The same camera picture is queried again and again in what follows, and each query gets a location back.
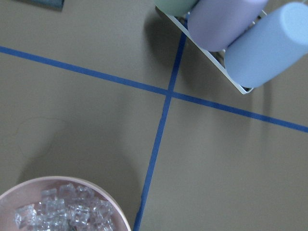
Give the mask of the blue cup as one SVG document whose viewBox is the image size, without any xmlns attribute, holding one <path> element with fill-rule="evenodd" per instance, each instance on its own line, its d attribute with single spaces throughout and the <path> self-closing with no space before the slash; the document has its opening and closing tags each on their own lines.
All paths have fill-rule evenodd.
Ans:
<svg viewBox="0 0 308 231">
<path fill-rule="evenodd" d="M 226 50 L 224 64 L 230 78 L 257 88 L 308 52 L 308 6 L 290 2 L 269 13 Z"/>
</svg>

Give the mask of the purple cup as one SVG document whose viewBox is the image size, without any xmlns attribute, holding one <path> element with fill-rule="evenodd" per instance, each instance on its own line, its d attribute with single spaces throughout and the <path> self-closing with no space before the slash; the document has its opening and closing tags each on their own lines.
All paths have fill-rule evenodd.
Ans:
<svg viewBox="0 0 308 231">
<path fill-rule="evenodd" d="M 266 0 L 200 0 L 188 18 L 193 41 L 207 51 L 220 51 L 257 18 Z"/>
</svg>

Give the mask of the clear ice cubes pile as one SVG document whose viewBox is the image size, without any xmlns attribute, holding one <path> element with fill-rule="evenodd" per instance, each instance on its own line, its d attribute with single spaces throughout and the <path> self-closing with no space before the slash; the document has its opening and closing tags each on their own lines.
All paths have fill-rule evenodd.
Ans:
<svg viewBox="0 0 308 231">
<path fill-rule="evenodd" d="M 87 186 L 72 183 L 42 190 L 41 200 L 15 210 L 17 228 L 27 231 L 114 231 L 112 204 Z"/>
</svg>

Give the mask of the green cup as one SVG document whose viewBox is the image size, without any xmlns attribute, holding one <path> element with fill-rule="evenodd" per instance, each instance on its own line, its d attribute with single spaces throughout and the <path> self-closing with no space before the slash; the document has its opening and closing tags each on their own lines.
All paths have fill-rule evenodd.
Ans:
<svg viewBox="0 0 308 231">
<path fill-rule="evenodd" d="M 155 0 L 156 7 L 165 14 L 183 16 L 189 12 L 198 0 Z"/>
</svg>

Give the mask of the pink bowl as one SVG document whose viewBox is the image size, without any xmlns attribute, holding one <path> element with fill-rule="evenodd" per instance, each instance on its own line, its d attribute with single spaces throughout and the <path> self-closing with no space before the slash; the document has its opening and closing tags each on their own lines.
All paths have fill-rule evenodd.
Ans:
<svg viewBox="0 0 308 231">
<path fill-rule="evenodd" d="M 38 202 L 41 199 L 41 191 L 56 188 L 64 184 L 72 183 L 75 186 L 84 185 L 92 188 L 95 195 L 109 201 L 114 209 L 112 215 L 117 231 L 130 231 L 129 222 L 117 203 L 117 201 L 103 188 L 79 178 L 65 176 L 47 176 L 22 182 L 0 196 L 0 229 L 2 231 L 19 230 L 14 221 L 15 209 L 21 206 Z"/>
</svg>

